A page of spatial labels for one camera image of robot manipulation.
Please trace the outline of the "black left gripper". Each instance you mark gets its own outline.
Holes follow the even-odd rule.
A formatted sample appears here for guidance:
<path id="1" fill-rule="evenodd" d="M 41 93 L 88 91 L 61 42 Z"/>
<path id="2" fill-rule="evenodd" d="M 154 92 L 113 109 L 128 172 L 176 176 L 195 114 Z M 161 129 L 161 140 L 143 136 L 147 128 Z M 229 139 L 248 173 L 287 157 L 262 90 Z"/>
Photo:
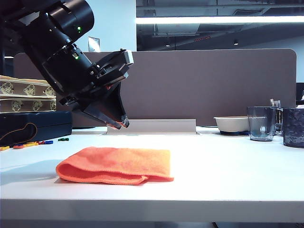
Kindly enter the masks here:
<path id="1" fill-rule="evenodd" d="M 78 105 L 82 111 L 115 129 L 129 126 L 121 99 L 121 81 L 127 78 L 125 63 L 72 63 L 58 78 L 62 105 Z"/>

